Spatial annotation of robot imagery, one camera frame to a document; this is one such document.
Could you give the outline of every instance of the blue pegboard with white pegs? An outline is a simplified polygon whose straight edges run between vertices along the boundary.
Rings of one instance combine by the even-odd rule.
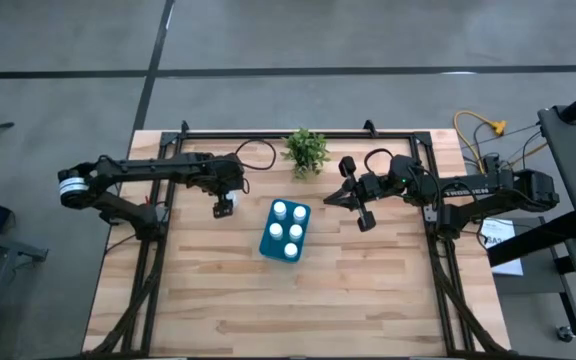
[[[306,239],[310,206],[276,199],[270,205],[259,252],[271,259],[296,263]]]

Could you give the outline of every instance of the yellow cable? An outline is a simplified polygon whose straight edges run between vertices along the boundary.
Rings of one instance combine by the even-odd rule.
[[[506,121],[490,121],[488,119],[486,119],[485,117],[474,113],[472,111],[468,111],[468,110],[462,110],[462,111],[457,111],[455,113],[455,115],[452,117],[452,124],[455,128],[455,130],[457,130],[457,135],[459,135],[459,137],[461,138],[461,140],[463,140],[464,143],[466,143],[466,145],[468,146],[468,148],[470,149],[470,151],[472,152],[472,155],[475,157],[475,161],[477,162],[477,166],[479,167],[479,171],[481,171],[481,173],[484,173],[484,165],[481,163],[481,154],[479,154],[475,148],[473,147],[472,144],[470,144],[470,141],[468,141],[468,139],[466,139],[466,137],[464,136],[464,134],[461,133],[461,130],[459,130],[459,124],[457,122],[457,120],[459,119],[459,116],[461,115],[470,115],[473,116],[483,122],[485,122],[486,124],[490,125],[490,127],[495,131],[495,134],[497,136],[501,136],[504,134],[504,128],[506,127]]]
[[[521,159],[525,159],[525,158],[527,158],[528,156],[535,154],[537,151],[545,148],[546,146],[548,146],[548,143],[547,143],[547,142],[545,142],[545,143],[537,146],[536,148],[528,151],[528,152],[526,153],[526,155],[520,156],[519,159],[516,159],[516,160],[514,160],[514,161],[510,161],[510,162],[509,162],[510,168],[514,167],[516,163],[518,163],[518,162],[521,161]]]

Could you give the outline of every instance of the white cylinder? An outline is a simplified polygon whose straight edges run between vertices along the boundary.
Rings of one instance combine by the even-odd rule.
[[[301,224],[306,218],[306,208],[303,206],[297,206],[295,211],[292,213],[292,217],[297,224]]]
[[[281,225],[279,225],[278,223],[271,224],[268,231],[270,232],[270,236],[272,236],[272,238],[275,240],[281,240],[281,238],[284,234],[284,230],[281,228]]]
[[[288,243],[286,244],[286,246],[284,247],[284,255],[286,255],[287,258],[294,258],[295,256],[297,256],[297,245],[293,244],[293,243]]]
[[[303,234],[304,231],[300,225],[295,224],[290,227],[290,240],[295,242],[300,241]]]
[[[88,185],[86,185],[86,180],[84,180],[84,178],[73,177],[59,183],[59,196],[75,190],[88,190]]]
[[[275,205],[273,205],[272,210],[275,212],[275,216],[279,220],[283,220],[286,218],[286,204],[281,201],[277,201]]]

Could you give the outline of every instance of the blue block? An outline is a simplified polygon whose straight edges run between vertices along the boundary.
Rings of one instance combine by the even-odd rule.
[[[286,204],[286,217],[283,220],[277,219],[275,216],[275,212],[273,211],[273,207],[275,203],[281,201]],[[297,206],[303,206],[306,209],[306,217],[304,220],[299,223],[303,230],[303,234],[301,236],[301,240],[294,242],[290,239],[290,227],[294,224],[297,224],[293,219],[293,212]],[[310,221],[310,206],[304,204],[298,204],[288,200],[276,199],[275,201],[270,204],[270,213],[268,214],[268,220],[266,221],[266,228],[264,230],[264,236],[261,238],[261,244],[259,244],[259,252],[267,256],[271,259],[285,261],[289,263],[296,263],[301,258],[302,249],[304,246],[304,241],[306,240],[306,230],[308,229],[308,222]],[[270,236],[270,224],[272,223],[279,223],[283,229],[282,238],[281,239],[274,239]],[[297,256],[294,258],[288,258],[284,254],[284,247],[288,243],[293,243],[297,246]]]

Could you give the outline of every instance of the white paper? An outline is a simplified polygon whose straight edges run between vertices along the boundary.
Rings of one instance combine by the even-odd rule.
[[[486,249],[489,249],[514,237],[515,227],[510,220],[488,218],[484,220],[484,225],[481,228],[481,234],[488,238]],[[521,259],[516,259],[505,264],[497,265],[492,268],[492,272],[495,274],[516,276],[522,276],[524,274],[523,268],[521,267]]]

